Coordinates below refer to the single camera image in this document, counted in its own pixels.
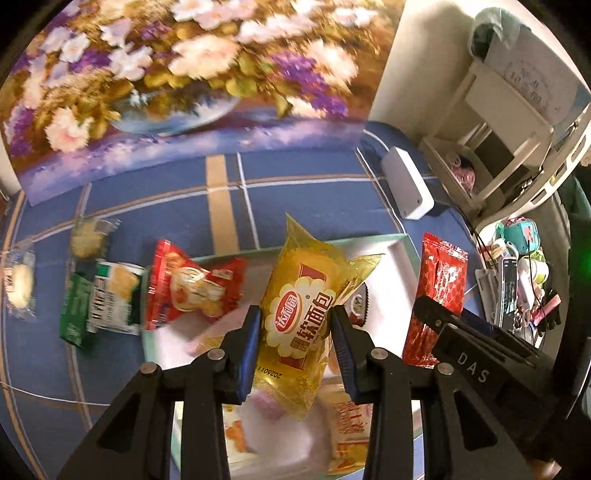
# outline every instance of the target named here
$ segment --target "purple flowers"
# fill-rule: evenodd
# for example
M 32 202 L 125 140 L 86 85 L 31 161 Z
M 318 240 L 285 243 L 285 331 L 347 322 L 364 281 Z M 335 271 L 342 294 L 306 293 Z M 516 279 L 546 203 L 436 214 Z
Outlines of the purple flowers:
M 72 63 L 71 67 L 74 73 L 79 73 L 85 67 L 100 69 L 101 67 L 108 67 L 110 63 L 109 52 L 89 48 L 82 54 L 80 60 Z
M 31 126 L 33 122 L 34 111 L 29 108 L 22 108 L 17 112 L 16 118 L 13 120 L 12 127 L 12 143 L 10 143 L 9 153 L 11 157 L 24 157 L 31 153 L 31 144 L 25 140 L 25 131 Z
M 10 74 L 16 73 L 19 70 L 22 70 L 24 68 L 28 68 L 29 66 L 29 55 L 27 55 L 26 53 L 22 53 L 18 60 L 16 61 L 16 63 L 14 64 L 14 66 L 12 67 L 12 70 L 10 72 Z
M 282 79 L 299 84 L 301 92 L 310 99 L 314 109 L 323 110 L 327 115 L 347 115 L 345 100 L 338 95 L 331 95 L 323 76 L 314 71 L 315 59 L 284 50 L 272 55 L 271 60 L 279 66 L 278 73 Z
M 170 30 L 171 28 L 164 25 L 160 20 L 155 20 L 147 27 L 142 28 L 142 30 L 139 32 L 139 36 L 142 38 L 142 40 L 150 40 L 152 38 L 161 37 Z

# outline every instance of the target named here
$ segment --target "flower painting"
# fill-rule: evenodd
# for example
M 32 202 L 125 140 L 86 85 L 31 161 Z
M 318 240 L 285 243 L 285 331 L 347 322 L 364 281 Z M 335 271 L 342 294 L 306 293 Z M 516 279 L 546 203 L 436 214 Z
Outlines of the flower painting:
M 353 148 L 404 0 L 74 0 L 0 90 L 35 204 L 166 161 Z

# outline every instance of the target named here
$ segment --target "white tray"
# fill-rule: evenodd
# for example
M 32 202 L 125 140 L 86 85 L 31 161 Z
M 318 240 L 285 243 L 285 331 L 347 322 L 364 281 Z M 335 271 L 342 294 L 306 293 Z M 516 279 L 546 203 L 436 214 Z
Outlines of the white tray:
M 358 255 L 384 254 L 379 265 L 367 279 L 369 309 L 364 330 L 376 346 L 396 355 L 402 354 L 411 310 L 417 289 L 420 259 L 408 235 L 377 235 L 329 242 L 343 249 L 346 258 Z M 187 347 L 201 334 L 222 336 L 242 325 L 250 304 L 257 304 L 265 290 L 280 248 L 241 252 L 248 259 L 241 305 L 217 323 L 211 325 L 195 313 L 186 313 L 174 322 L 155 331 L 142 330 L 146 361 L 158 363 L 162 369 L 191 363 L 193 356 Z M 223 263 L 228 257 L 194 259 L 207 267 L 208 263 Z M 150 269 L 144 275 L 142 314 Z M 326 377 L 332 376 L 330 369 Z M 413 402 L 413 411 L 419 409 Z M 263 417 L 247 398 L 239 411 L 249 447 L 259 455 L 258 460 L 231 472 L 234 480 L 309 480 L 325 475 L 330 456 L 330 438 L 324 412 L 314 402 L 310 414 L 303 420 L 284 415 L 277 421 Z M 171 452 L 180 468 L 180 428 L 173 424 Z

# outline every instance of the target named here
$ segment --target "red patterned package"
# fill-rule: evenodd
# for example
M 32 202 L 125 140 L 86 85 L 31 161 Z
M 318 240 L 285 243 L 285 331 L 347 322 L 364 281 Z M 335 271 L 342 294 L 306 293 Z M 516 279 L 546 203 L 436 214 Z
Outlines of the red patterned package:
M 468 254 L 432 233 L 423 236 L 423 255 L 416 298 L 427 295 L 455 315 L 462 313 Z M 413 315 L 408 327 L 402 360 L 409 365 L 433 367 L 438 364 L 431 353 L 438 335 Z
M 156 246 L 146 305 L 146 330 L 199 309 L 218 320 L 242 298 L 246 260 L 234 258 L 211 271 L 197 265 L 180 248 L 161 239 Z

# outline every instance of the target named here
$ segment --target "food wrapper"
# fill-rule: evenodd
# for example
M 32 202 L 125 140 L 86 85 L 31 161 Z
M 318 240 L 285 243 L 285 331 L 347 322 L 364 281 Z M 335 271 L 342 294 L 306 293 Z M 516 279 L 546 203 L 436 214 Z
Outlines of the food wrapper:
M 342 384 L 323 385 L 318 396 L 330 425 L 332 460 L 328 474 L 344 475 L 364 467 L 373 405 L 355 405 Z
M 32 242 L 8 253 L 2 276 L 9 313 L 20 319 L 34 319 L 35 251 Z
M 86 322 L 92 282 L 74 273 L 68 282 L 68 289 L 60 315 L 60 338 L 72 345 L 83 347 L 88 338 Z
M 253 386 L 286 412 L 308 413 L 327 364 L 326 312 L 363 283 L 381 255 L 345 260 L 287 216 L 287 241 L 261 300 L 263 333 Z
M 461 315 L 467 268 L 468 254 L 464 250 L 444 242 L 432 233 L 425 233 L 416 298 L 427 295 L 455 315 Z M 409 365 L 433 367 L 438 361 L 431 350 L 438 337 L 435 331 L 413 315 L 402 350 L 402 360 Z
M 139 335 L 141 279 L 144 269 L 127 263 L 99 261 L 90 295 L 87 329 Z
M 119 221 L 89 218 L 79 220 L 72 231 L 72 254 L 80 260 L 104 257 L 109 235 L 119 226 Z
M 175 414 L 181 428 L 183 425 L 183 406 L 183 402 L 175 404 Z M 239 412 L 240 410 L 235 405 L 222 406 L 226 453 L 228 454 L 228 466 L 231 472 L 258 459 L 258 455 L 250 451 L 246 442 L 246 435 L 244 434 Z
M 211 271 L 180 248 L 161 239 L 156 246 L 148 289 L 146 330 L 200 310 L 211 321 L 234 310 L 242 298 L 246 260 L 234 258 Z

